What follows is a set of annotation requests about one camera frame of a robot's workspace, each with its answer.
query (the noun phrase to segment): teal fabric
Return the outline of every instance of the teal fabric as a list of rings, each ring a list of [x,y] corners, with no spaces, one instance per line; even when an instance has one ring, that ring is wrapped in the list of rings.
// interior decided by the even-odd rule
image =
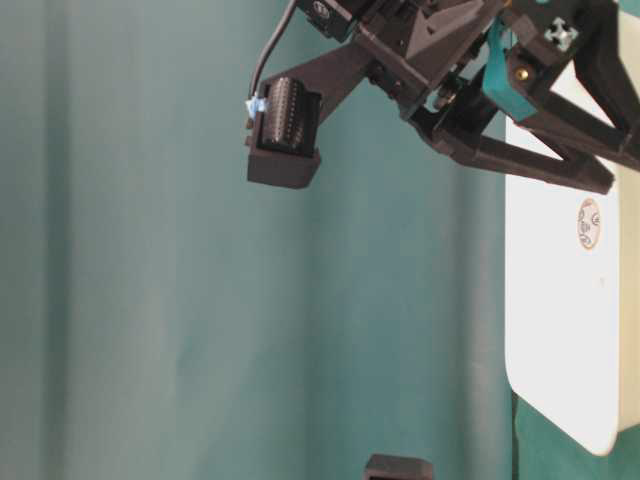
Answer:
[[[284,3],[3,5],[0,478],[509,478],[503,180],[367,85],[309,190],[247,183]],[[297,16],[267,73],[334,46]]]
[[[640,0],[620,0],[620,6],[625,12],[640,17]]]
[[[516,435],[520,480],[640,478],[640,428],[622,432],[609,456],[596,457],[520,400]]]

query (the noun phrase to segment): metal bolt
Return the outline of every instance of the metal bolt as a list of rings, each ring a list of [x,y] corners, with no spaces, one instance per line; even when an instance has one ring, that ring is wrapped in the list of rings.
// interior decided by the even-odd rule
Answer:
[[[526,82],[527,80],[529,80],[529,76],[529,70],[524,67],[520,67],[516,70],[516,78],[521,82]]]
[[[331,16],[331,10],[329,10],[329,8],[320,1],[313,2],[313,9],[315,10],[316,14],[323,20],[328,20]]]

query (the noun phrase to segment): white box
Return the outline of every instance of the white box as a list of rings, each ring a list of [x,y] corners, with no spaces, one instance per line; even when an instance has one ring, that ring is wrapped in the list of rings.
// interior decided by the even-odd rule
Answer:
[[[640,19],[621,13],[640,91]],[[606,116],[568,69],[554,89]],[[512,122],[507,141],[555,156]],[[507,177],[506,362],[514,391],[588,451],[640,423],[640,173],[607,196]]]

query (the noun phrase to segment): black cable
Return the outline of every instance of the black cable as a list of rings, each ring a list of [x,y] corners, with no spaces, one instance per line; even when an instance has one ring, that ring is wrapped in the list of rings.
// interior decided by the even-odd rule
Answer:
[[[269,42],[262,49],[262,53],[260,53],[260,57],[258,58],[258,63],[256,64],[256,69],[253,72],[253,77],[251,78],[251,85],[249,86],[249,99],[253,97],[258,90],[258,83],[260,82],[260,76],[262,75],[262,70],[264,69],[269,56],[273,52],[273,49],[276,47],[278,42],[280,41],[280,37],[287,29],[291,18],[293,17],[294,12],[296,11],[297,0],[291,0],[286,10],[284,11],[284,15],[282,19],[280,19],[280,23],[276,27],[275,32],[271,35]]]

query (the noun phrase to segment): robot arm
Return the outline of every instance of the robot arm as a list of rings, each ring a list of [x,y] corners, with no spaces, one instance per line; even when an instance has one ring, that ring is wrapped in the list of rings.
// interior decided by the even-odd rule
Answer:
[[[431,148],[462,165],[598,193],[614,178],[596,155],[640,170],[640,100],[615,54],[613,0],[299,0],[297,7],[324,35],[350,42],[260,84],[265,108],[247,142],[251,181],[306,187],[320,164],[319,125],[364,78]],[[507,30],[517,42],[505,51]],[[485,45],[486,66],[464,78]],[[571,62],[612,125],[553,92]],[[563,160],[485,136],[499,110]]]

